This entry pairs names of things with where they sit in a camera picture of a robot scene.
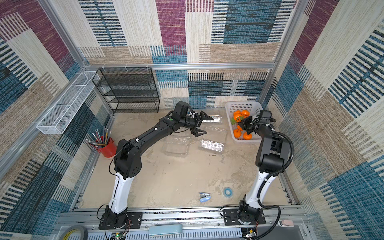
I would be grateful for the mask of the clear clamshell container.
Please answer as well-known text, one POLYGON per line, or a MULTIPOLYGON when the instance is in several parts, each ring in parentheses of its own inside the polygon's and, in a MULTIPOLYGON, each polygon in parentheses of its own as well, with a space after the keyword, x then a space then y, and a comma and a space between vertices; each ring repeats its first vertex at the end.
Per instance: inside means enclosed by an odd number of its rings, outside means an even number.
POLYGON ((224 150, 224 144, 205 139, 202 139, 200 141, 199 147, 203 150, 212 151, 216 153, 222 153, 224 150))
POLYGON ((187 136, 170 135, 163 144, 163 153, 168 156, 186 157, 189 153, 191 138, 187 136))
POLYGON ((212 117, 212 120, 207 120, 206 123, 220 125, 223 122, 223 117, 220 115, 213 115, 211 117, 212 117))
POLYGON ((209 141, 224 144, 227 139, 227 130, 216 126, 207 126, 205 138, 209 141))

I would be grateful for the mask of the clear clamshell container back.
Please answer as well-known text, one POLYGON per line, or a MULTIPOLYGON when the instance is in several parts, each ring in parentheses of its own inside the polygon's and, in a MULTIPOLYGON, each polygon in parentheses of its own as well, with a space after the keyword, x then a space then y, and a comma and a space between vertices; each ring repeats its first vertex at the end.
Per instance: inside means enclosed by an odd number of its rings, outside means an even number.
POLYGON ((206 123, 220 125, 223 122, 223 117, 220 115, 213 115, 211 117, 212 117, 212 120, 207 120, 206 123))

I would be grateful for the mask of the orange pair with leaves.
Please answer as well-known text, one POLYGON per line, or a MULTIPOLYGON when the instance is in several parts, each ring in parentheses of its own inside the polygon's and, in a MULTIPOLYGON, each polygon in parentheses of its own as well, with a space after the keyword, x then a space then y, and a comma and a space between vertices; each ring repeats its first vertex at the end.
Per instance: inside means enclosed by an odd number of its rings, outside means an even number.
POLYGON ((249 111, 247 110, 241 111, 241 114, 245 117, 248 117, 250 115, 249 111))

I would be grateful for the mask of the white plastic perforated basket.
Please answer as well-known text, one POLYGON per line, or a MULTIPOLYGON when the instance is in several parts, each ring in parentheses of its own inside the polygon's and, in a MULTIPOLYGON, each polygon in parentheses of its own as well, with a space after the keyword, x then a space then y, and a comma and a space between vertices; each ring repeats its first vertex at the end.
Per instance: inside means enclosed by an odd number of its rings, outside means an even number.
POLYGON ((258 102, 252 101, 237 101, 227 102, 225 104, 226 114, 229 121, 230 133, 232 139, 237 144, 259 144, 262 140, 260 136, 255 133, 251 133, 250 136, 245 139, 243 136, 247 133, 239 126, 241 120, 246 117, 258 117, 263 107, 258 102))

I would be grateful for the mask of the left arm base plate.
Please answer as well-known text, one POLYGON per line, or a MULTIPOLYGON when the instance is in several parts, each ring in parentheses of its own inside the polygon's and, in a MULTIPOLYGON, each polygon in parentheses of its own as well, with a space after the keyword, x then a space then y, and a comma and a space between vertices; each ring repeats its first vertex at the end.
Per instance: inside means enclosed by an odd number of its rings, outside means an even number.
POLYGON ((139 229, 142 224, 143 212, 126 212, 121 214, 103 213, 99 230, 139 229))

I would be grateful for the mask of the clear clamshell container front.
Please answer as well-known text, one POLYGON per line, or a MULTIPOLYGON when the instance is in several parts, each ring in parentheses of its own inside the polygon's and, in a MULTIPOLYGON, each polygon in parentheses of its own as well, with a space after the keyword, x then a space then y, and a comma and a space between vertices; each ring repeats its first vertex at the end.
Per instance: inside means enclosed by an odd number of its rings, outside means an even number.
POLYGON ((187 136, 170 135, 163 144, 163 153, 168 156, 186 157, 189 153, 191 138, 187 136))

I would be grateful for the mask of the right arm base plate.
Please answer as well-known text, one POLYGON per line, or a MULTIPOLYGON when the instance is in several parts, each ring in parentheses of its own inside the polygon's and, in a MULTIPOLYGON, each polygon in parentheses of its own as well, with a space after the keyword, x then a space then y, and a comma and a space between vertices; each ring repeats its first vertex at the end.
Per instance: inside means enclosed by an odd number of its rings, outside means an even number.
POLYGON ((235 225, 265 225, 266 219, 262 209, 251 208, 251 212, 235 208, 224 208, 220 211, 226 226, 235 225))

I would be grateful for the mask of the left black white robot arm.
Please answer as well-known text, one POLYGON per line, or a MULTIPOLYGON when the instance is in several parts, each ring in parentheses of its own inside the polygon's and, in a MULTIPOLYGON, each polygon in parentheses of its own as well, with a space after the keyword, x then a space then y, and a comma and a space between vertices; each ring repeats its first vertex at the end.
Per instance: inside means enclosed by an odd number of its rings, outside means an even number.
POLYGON ((128 213, 128 197, 132 182, 142 169, 141 156, 152 145, 161 139, 180 133, 180 128, 189 130, 196 138, 207 132, 200 129, 204 121, 213 118, 204 111, 195 112, 186 102, 178 102, 175 109, 143 134, 130 139, 122 139, 118 143, 113 161, 115 184, 109 204, 100 219, 99 230, 117 230, 131 227, 139 229, 141 226, 141 212, 128 213))

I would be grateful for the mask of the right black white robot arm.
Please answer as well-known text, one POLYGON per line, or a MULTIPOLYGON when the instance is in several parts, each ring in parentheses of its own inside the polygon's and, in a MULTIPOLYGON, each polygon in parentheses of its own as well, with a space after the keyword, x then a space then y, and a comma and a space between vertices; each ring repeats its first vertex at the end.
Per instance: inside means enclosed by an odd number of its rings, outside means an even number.
POLYGON ((292 140, 275 130, 275 121, 270 111, 261 110, 256 118, 247 117, 240 122, 240 127, 247 134, 255 133, 261 137, 255 162, 259 173, 251 190, 240 201, 238 209, 239 222, 244 225, 257 221, 262 209, 268 208, 263 205, 268 188, 294 158, 292 140))

